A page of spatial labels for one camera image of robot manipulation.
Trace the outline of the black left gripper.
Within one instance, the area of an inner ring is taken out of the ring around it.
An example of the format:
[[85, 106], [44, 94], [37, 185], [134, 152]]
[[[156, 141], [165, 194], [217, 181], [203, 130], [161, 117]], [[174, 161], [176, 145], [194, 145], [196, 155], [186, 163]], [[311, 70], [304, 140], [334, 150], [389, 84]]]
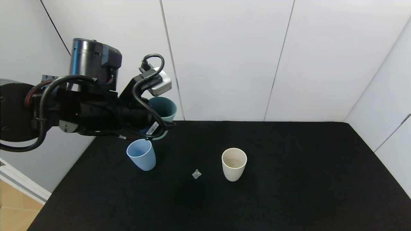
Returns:
[[146, 140], [157, 139], [163, 135], [163, 130], [168, 131], [176, 126], [173, 121], [162, 121], [145, 98], [124, 102], [120, 116], [127, 132]]

